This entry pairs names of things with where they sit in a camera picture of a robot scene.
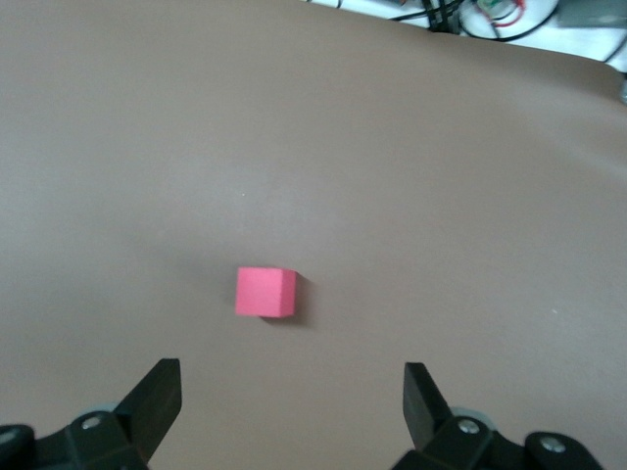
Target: pink cube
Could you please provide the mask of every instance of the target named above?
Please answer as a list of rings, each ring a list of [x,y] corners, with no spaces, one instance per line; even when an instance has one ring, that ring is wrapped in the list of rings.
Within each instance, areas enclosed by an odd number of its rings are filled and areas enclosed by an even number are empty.
[[[240,267],[235,313],[282,318],[294,314],[296,271],[278,267]]]

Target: screw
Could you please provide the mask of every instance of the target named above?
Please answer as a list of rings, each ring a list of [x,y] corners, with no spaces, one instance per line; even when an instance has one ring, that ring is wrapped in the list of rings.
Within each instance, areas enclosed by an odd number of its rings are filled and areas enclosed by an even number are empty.
[[[15,429],[10,429],[9,431],[5,431],[4,433],[0,434],[0,446],[3,444],[9,443],[17,436],[18,436],[18,431],[16,431]]]
[[[84,430],[95,428],[102,422],[100,416],[92,416],[91,418],[85,419],[82,423],[80,423],[80,427]]]
[[[540,444],[549,452],[562,453],[566,450],[566,446],[553,436],[545,436],[540,439]]]
[[[458,426],[466,434],[478,434],[480,431],[479,425],[469,419],[462,419],[459,421]]]

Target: red wire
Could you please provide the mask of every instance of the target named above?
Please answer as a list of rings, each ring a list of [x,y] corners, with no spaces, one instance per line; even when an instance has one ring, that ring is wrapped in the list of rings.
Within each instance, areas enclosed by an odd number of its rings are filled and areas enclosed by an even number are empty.
[[[518,14],[516,15],[516,18],[514,18],[512,21],[510,21],[508,23],[494,23],[494,26],[496,26],[496,27],[508,27],[508,26],[512,26],[513,24],[518,23],[518,21],[524,15],[525,10],[527,9],[527,5],[525,3],[525,0],[516,0],[516,5],[518,6]]]

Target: cable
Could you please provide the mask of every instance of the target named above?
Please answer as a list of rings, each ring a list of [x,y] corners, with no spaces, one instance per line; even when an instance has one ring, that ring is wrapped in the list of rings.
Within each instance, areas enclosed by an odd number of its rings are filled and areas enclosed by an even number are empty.
[[[516,14],[516,18],[514,18],[512,21],[507,22],[507,23],[496,23],[496,27],[508,27],[520,21],[522,16],[525,14],[525,10],[527,9],[527,7],[524,1],[518,1],[516,5],[518,6],[518,13]]]
[[[408,15],[402,15],[401,17],[394,17],[394,18],[390,18],[389,20],[392,22],[403,22],[405,20],[413,20],[414,18],[422,18],[426,16],[427,16],[426,10],[422,10],[421,12],[410,13]]]
[[[433,3],[431,3],[431,0],[421,0],[422,1],[422,6],[424,7],[424,11],[427,13],[427,19],[429,20],[429,30],[433,31],[434,29],[434,24],[436,24],[436,19],[435,19],[435,10],[433,9]]]
[[[517,5],[517,4],[514,4],[514,6],[513,6],[513,10],[511,10],[510,12],[506,12],[506,13],[502,14],[502,15],[501,15],[501,16],[499,16],[499,17],[492,17],[492,19],[493,19],[495,22],[499,22],[500,20],[504,20],[504,19],[505,19],[505,18],[507,18],[509,15],[511,15],[513,12],[515,12],[515,11],[516,11],[516,8],[518,8],[518,5]]]
[[[461,27],[461,30],[463,32],[465,32],[468,36],[470,37],[476,37],[479,39],[488,39],[489,41],[499,41],[499,42],[510,42],[510,41],[516,41],[518,39],[522,39],[523,37],[528,36],[529,34],[531,34],[532,32],[536,31],[537,29],[541,28],[542,26],[544,26],[546,23],[549,22],[549,20],[555,16],[555,14],[557,13],[558,10],[558,5],[555,5],[555,8],[553,8],[553,10],[547,15],[546,18],[544,18],[541,22],[539,22],[538,24],[536,24],[535,26],[527,29],[526,31],[523,31],[519,34],[515,34],[514,36],[507,36],[507,37],[485,37],[485,36],[477,36],[476,34],[472,34],[470,31],[468,31],[464,26],[463,23],[461,22],[461,19],[459,19],[459,27]]]
[[[474,4],[474,8],[476,8],[477,11],[486,19],[486,22],[490,24],[490,27],[492,28],[492,31],[494,32],[494,38],[501,39],[501,34],[499,33],[499,29],[497,28],[498,25],[494,23],[494,19],[490,16],[490,14],[486,10],[481,8],[481,6],[479,5],[479,2],[477,2],[476,0],[473,0],[472,3]]]
[[[442,19],[442,27],[445,31],[449,31],[449,12],[446,0],[440,0],[440,18]]]
[[[453,13],[458,9],[458,6],[462,1],[463,0],[453,0],[452,2],[445,3],[439,8],[424,9],[420,12],[408,13],[407,15],[389,18],[388,20],[390,20],[391,22],[404,22],[405,20],[415,20],[416,18],[428,17],[442,11],[446,11],[446,16],[448,18],[451,17]]]
[[[609,54],[605,58],[604,62],[607,64],[609,61],[611,61],[614,57],[616,57],[618,54],[620,54],[620,51],[622,51],[625,46],[627,46],[627,34],[625,34],[625,37],[623,37],[621,39],[621,41],[614,48],[614,50],[611,52],[611,54]]]

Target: black wire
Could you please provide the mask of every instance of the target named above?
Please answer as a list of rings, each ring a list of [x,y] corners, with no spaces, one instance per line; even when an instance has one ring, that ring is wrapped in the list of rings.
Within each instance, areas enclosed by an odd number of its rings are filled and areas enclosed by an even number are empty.
[[[445,31],[449,30],[449,13],[447,11],[446,0],[440,0],[440,18],[442,19],[442,27]]]
[[[403,22],[405,20],[413,20],[414,18],[422,18],[427,16],[427,11],[422,10],[421,12],[410,13],[409,15],[402,15],[401,17],[390,18],[392,22]]]
[[[618,45],[611,52],[611,54],[609,54],[605,58],[604,62],[608,63],[609,61],[611,61],[614,57],[616,57],[620,53],[620,51],[623,50],[625,46],[627,46],[627,34],[625,34],[625,37],[622,38],[622,40],[618,43]]]
[[[521,32],[520,34],[515,34],[514,36],[507,36],[507,37],[477,36],[475,34],[472,34],[470,31],[468,31],[465,27],[463,27],[463,24],[461,23],[461,21],[459,21],[459,27],[461,27],[461,30],[463,32],[465,32],[470,37],[477,37],[479,39],[488,39],[489,41],[510,42],[510,41],[515,41],[517,39],[522,39],[523,37],[526,37],[529,34],[531,34],[532,32],[535,32],[536,30],[540,29],[542,26],[544,26],[546,23],[548,23],[549,20],[552,17],[555,16],[555,14],[557,13],[557,10],[558,10],[558,5],[555,5],[555,8],[553,8],[553,10],[541,22],[539,22],[538,24],[536,24],[532,28],[527,29],[526,31]]]
[[[499,28],[497,27],[497,24],[494,23],[494,20],[490,20],[490,27],[492,28],[492,32],[494,32],[495,39],[503,39],[501,37],[501,34],[499,33]]]
[[[450,17],[453,15],[453,13],[458,9],[458,6],[461,3],[461,1],[462,0],[454,0],[453,2],[449,2],[445,4],[447,17]],[[414,20],[416,18],[427,17],[431,15],[432,13],[435,13],[438,11],[440,11],[440,8],[425,9],[420,12],[408,13],[407,15],[401,15],[399,17],[389,18],[388,20],[390,20],[391,22],[404,22],[405,20]]]
[[[505,18],[507,18],[509,15],[511,15],[515,11],[516,11],[516,9],[514,8],[513,10],[511,10],[510,12],[505,13],[504,15],[501,15],[499,17],[492,17],[492,19],[495,22],[499,22],[500,20],[504,20]]]
[[[424,11],[427,12],[427,19],[429,20],[429,30],[433,31],[435,29],[435,24],[437,24],[433,4],[431,3],[431,0],[422,0],[422,6],[424,7]]]

